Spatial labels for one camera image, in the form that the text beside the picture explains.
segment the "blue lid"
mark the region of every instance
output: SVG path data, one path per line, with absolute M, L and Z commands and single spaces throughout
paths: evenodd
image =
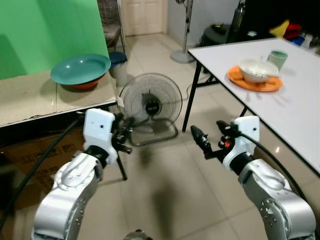
M 109 58 L 112 66 L 116 64 L 123 64 L 128 61 L 127 56 L 119 51 L 109 52 Z

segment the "orange plate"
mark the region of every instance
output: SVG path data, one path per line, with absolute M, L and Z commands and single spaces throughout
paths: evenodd
M 244 76 L 240 72 L 238 65 L 229 69 L 227 73 L 228 78 L 234 84 L 248 90 L 256 92 L 272 92 L 277 91 L 283 86 L 282 81 L 278 77 L 270 77 L 268 81 L 262 83 L 249 83 L 244 80 Z

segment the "cup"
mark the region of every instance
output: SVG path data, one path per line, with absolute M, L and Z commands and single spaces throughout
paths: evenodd
M 280 71 L 282 66 L 285 64 L 287 58 L 288 54 L 286 52 L 280 50 L 273 50 L 272 52 L 270 52 L 267 61 L 275 64 Z

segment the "table leg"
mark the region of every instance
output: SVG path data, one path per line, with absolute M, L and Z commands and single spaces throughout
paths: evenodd
M 240 114 L 240 117 L 243 117 L 246 114 L 247 110 L 248 108 L 245 106 Z
M 126 171 L 125 171 L 125 169 L 124 169 L 124 166 L 122 165 L 122 162 L 121 162 L 119 156 L 118 156 L 118 158 L 116 159 L 116 162 L 118 163 L 118 166 L 119 166 L 119 168 L 120 168 L 120 172 L 121 172 L 121 174 L 122 174 L 122 179 L 123 179 L 124 181 L 126 181 L 126 180 L 128 179 L 128 177 L 127 177 Z
M 192 103 L 194 101 L 194 97 L 195 97 L 195 93 L 196 93 L 196 88 L 197 88 L 197 84 L 198 84 L 201 68 L 202 68 L 201 63 L 199 61 L 196 61 L 196 68 L 195 68 L 192 87 L 191 87 L 191 91 L 190 91 L 188 106 L 186 107 L 186 112 L 185 112 L 185 116 L 184 116 L 182 132 L 185 132 L 186 128 L 187 128 L 187 123 L 188 123 L 188 119 L 189 119 Z

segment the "white bowl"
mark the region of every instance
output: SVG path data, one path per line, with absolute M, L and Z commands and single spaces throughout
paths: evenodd
M 243 59 L 239 61 L 238 65 L 244 80 L 250 83 L 264 83 L 271 76 L 277 76 L 279 73 L 276 65 L 258 59 Z

